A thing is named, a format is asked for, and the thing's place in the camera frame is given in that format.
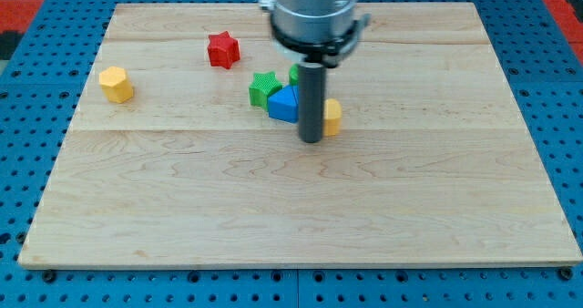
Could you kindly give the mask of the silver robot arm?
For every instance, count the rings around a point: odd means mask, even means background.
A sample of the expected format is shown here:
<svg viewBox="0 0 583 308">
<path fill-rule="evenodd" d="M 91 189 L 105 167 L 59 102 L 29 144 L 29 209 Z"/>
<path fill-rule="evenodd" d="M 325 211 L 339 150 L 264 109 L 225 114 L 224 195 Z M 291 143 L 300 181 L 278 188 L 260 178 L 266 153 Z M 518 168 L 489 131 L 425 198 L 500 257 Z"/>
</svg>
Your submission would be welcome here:
<svg viewBox="0 0 583 308">
<path fill-rule="evenodd" d="M 324 133 L 327 71 L 358 46 L 370 23 L 354 16 L 358 0 L 259 0 L 269 15 L 271 38 L 298 65 L 298 135 L 306 143 Z"/>
</svg>

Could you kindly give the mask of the black clamp ring mount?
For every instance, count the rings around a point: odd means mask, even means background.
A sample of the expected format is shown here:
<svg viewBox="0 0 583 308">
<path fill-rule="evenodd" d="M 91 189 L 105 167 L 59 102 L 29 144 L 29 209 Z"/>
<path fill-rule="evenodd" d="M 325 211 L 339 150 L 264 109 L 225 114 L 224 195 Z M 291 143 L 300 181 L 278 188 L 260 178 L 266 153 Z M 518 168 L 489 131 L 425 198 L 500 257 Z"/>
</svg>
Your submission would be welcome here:
<svg viewBox="0 0 583 308">
<path fill-rule="evenodd" d="M 336 68 L 359 45 L 361 34 L 370 24 L 370 15 L 364 14 L 353 20 L 349 29 L 341 36 L 323 43 L 306 43 L 285 35 L 270 17 L 271 37 L 274 46 L 296 63 L 315 63 L 326 68 Z"/>
</svg>

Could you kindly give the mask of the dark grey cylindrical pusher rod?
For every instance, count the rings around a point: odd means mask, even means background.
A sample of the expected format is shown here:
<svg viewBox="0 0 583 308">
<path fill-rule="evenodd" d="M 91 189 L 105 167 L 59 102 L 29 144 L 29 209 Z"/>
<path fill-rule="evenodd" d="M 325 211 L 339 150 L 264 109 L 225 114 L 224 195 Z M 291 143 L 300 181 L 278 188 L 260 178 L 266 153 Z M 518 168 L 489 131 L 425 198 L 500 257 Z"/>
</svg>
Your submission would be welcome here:
<svg viewBox="0 0 583 308">
<path fill-rule="evenodd" d="M 317 63 L 298 65 L 298 134 L 306 143 L 323 136 L 326 68 Z"/>
</svg>

